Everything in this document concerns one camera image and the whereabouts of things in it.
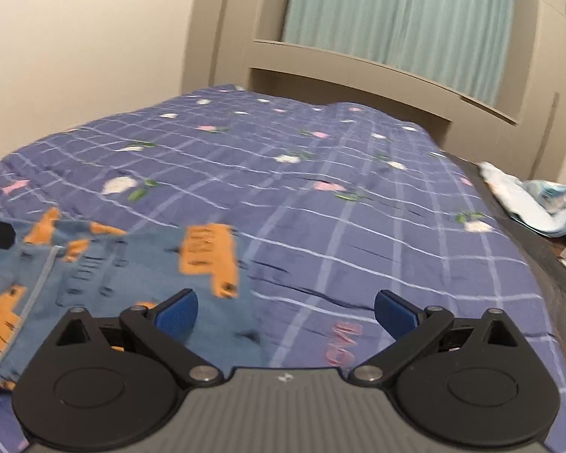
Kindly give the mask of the light blue crumpled blanket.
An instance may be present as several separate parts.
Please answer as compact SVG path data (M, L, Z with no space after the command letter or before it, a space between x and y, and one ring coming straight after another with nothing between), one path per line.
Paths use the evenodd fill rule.
M537 234L566 235L566 185L545 180L519 180L494 165L478 164L480 177L512 219Z

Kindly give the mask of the blue plaid floral quilt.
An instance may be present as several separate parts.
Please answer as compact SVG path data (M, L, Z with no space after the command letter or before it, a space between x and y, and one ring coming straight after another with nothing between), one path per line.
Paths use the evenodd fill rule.
M462 317L501 308L560 389L548 445L566 452L552 287L477 176L417 125L361 104L198 90L3 157L0 216L34 221L50 208L128 232L232 226L273 366L346 368L388 345L378 290Z

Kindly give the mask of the dark grey mattress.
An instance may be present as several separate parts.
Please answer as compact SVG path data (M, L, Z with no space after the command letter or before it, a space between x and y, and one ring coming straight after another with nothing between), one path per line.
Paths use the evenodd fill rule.
M452 154L449 159L463 170L463 173L474 185L478 195L492 213L493 218L526 257L526 262L534 271L542 290L555 336L559 340L564 356L566 356L566 266L556 257L554 243L552 240L544 238L512 220L507 215L480 177L477 165Z

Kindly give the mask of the beige built-in wardrobe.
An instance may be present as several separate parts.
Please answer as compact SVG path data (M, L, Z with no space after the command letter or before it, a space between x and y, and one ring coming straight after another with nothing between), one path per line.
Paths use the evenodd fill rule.
M352 101L566 183L566 0L194 0L182 87Z

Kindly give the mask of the blue orange patterned pants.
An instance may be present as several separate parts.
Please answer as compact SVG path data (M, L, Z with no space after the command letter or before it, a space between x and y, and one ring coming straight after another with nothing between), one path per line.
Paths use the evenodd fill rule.
M145 227L127 233L64 220L55 208L31 223L4 219L15 243L0 250L0 388L11 390L71 309L115 317L193 290L195 329L181 342L223 372L267 363L253 315L243 244L224 224Z

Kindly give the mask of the teal curtain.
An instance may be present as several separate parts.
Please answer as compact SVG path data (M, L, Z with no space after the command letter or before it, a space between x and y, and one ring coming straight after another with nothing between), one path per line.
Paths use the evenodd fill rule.
M497 100L515 0L289 0L283 41Z

